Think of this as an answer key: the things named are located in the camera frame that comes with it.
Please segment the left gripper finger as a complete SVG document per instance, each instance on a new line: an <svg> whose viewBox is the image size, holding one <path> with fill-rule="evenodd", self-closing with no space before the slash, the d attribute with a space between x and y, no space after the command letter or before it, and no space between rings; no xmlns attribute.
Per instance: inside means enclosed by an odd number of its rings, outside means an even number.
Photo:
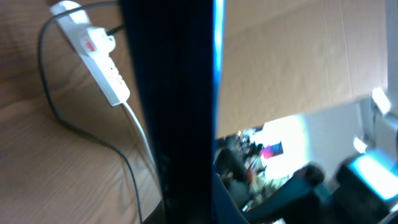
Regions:
<svg viewBox="0 0 398 224"><path fill-rule="evenodd" d="M213 223L397 223L397 212L375 194L346 164L334 192L312 185L303 175L288 180L274 195L242 212L220 180L213 181Z"/></svg>

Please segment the blue Samsung Galaxy smartphone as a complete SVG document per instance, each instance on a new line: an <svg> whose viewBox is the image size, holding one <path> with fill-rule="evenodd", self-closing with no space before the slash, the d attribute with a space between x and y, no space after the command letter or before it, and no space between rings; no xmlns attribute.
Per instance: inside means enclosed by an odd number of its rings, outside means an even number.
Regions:
<svg viewBox="0 0 398 224"><path fill-rule="evenodd" d="M225 3L120 3L167 223L213 223Z"/></svg>

